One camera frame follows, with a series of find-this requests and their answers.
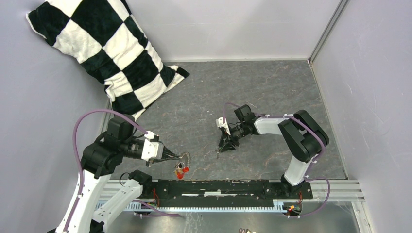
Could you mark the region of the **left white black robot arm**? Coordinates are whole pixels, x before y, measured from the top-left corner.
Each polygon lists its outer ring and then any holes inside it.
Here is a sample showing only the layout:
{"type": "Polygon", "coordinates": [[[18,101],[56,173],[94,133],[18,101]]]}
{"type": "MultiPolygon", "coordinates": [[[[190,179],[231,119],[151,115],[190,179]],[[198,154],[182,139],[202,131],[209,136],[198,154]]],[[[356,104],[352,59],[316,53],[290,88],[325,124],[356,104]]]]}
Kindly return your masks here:
{"type": "Polygon", "coordinates": [[[78,181],[69,207],[60,224],[51,230],[53,233],[105,233],[132,201],[151,195],[152,177],[135,170],[115,195],[102,207],[96,207],[105,185],[125,157],[143,160],[147,166],[184,159],[183,154],[167,149],[157,134],[136,124],[133,116],[108,112],[114,117],[109,120],[107,130],[84,149],[82,156],[76,139],[78,127],[87,115],[82,115],[75,124],[72,141],[78,181]]]}

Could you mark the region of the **red key tag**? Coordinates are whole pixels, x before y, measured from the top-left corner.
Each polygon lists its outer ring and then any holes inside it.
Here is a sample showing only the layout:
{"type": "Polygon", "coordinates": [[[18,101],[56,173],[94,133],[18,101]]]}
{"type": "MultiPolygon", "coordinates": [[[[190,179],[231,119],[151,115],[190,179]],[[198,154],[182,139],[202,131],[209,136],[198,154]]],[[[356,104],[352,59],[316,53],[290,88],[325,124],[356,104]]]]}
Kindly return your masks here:
{"type": "Polygon", "coordinates": [[[189,172],[189,167],[183,167],[183,168],[176,168],[175,169],[175,174],[176,174],[176,177],[179,179],[179,180],[181,180],[181,179],[183,179],[183,177],[184,177],[184,175],[185,175],[185,173],[186,172],[189,172]]]}

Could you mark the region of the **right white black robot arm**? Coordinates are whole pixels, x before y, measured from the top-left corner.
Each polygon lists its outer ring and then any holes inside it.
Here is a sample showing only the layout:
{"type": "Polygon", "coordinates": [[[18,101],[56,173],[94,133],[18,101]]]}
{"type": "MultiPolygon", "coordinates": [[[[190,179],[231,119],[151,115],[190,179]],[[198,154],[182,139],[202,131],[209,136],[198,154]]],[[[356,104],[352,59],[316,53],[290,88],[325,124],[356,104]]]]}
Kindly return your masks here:
{"type": "Polygon", "coordinates": [[[226,116],[216,120],[221,131],[219,152],[235,150],[239,140],[248,135],[283,136],[292,158],[286,172],[281,176],[281,193],[287,198],[295,197],[305,183],[308,170],[316,158],[322,155],[329,144],[329,137],[321,126],[305,110],[279,116],[252,112],[249,105],[237,106],[234,113],[238,122],[231,124],[226,116]]]}

